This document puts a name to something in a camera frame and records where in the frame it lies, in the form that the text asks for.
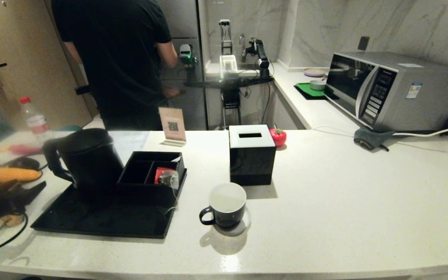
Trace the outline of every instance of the silver microwave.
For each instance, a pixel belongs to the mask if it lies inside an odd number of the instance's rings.
[[[448,119],[448,66],[391,52],[334,53],[325,95],[375,131],[437,131]]]

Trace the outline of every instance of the bottle cap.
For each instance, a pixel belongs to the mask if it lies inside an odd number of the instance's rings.
[[[20,101],[20,104],[30,103],[30,97],[24,96],[24,97],[21,97],[18,101]]]

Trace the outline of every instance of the black t-shirt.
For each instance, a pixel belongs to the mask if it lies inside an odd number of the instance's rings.
[[[82,59],[102,117],[165,101],[155,42],[172,37],[156,0],[52,0],[52,9],[61,39]]]

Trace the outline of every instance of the black electric kettle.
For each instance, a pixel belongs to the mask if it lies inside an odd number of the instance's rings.
[[[113,142],[105,129],[84,129],[48,140],[42,150],[57,177],[73,182],[82,195],[94,199],[112,194],[122,173]],[[62,167],[60,157],[68,170]]]

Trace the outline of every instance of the wooden door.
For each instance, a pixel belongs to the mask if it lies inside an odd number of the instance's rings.
[[[18,98],[30,96],[52,129],[91,120],[43,0],[0,0],[0,107],[16,128],[25,126]]]

